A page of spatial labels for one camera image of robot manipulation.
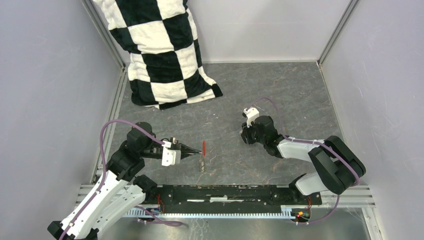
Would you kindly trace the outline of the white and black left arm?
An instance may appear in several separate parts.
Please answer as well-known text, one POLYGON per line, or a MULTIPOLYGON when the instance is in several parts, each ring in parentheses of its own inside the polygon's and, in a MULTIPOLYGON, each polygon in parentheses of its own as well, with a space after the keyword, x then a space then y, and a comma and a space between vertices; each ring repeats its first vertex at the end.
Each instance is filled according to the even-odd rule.
POLYGON ((162 140, 153 134, 147 122, 132 123, 123 119, 107 122, 131 126, 127 139, 106 160, 104 144, 100 144, 102 174, 82 202, 63 220, 52 221, 48 232, 56 240, 96 240, 129 210, 141 203, 151 204, 157 198, 158 185, 146 175, 138 173, 145 167, 145 159, 158 159, 165 167, 182 159, 200 155, 202 150, 191 148, 171 137, 162 140))

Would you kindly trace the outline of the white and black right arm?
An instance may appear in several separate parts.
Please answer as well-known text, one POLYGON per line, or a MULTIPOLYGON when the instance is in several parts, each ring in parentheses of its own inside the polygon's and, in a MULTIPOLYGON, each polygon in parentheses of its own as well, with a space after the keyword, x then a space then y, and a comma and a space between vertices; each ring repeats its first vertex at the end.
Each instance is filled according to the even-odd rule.
POLYGON ((305 140, 278 133, 270 116, 263 115, 241 125, 240 136, 245 144, 259 143, 266 152, 280 159, 297 159, 313 164, 315 171, 301 175, 289 189, 289 199, 302 204, 309 195, 330 191, 341 195, 359 183, 366 173, 365 165, 338 137, 305 140))

